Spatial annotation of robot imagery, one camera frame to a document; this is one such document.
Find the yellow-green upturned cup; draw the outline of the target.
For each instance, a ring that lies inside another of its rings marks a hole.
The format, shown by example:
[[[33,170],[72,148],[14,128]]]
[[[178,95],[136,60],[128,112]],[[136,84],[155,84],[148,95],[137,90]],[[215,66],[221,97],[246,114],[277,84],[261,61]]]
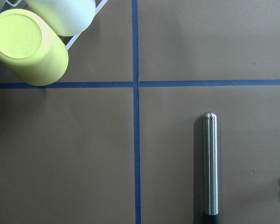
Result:
[[[45,86],[65,74],[69,55],[63,41],[40,16],[10,9],[0,13],[0,61],[21,81]]]

